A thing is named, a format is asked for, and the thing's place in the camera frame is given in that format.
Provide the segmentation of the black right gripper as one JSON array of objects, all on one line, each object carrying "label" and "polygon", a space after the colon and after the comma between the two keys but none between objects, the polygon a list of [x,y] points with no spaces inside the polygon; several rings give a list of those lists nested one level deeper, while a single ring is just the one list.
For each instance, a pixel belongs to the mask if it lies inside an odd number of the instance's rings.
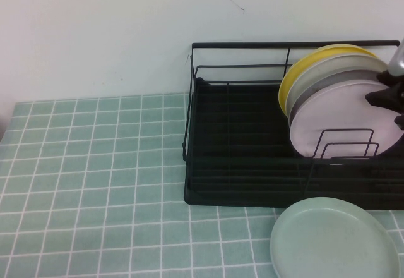
[{"label": "black right gripper", "polygon": [[388,71],[383,71],[377,75],[377,80],[384,85],[394,85],[384,90],[370,92],[365,95],[366,101],[371,106],[385,109],[399,109],[400,115],[395,118],[395,123],[404,130],[404,86],[403,80],[398,82],[398,77],[391,75]]}]

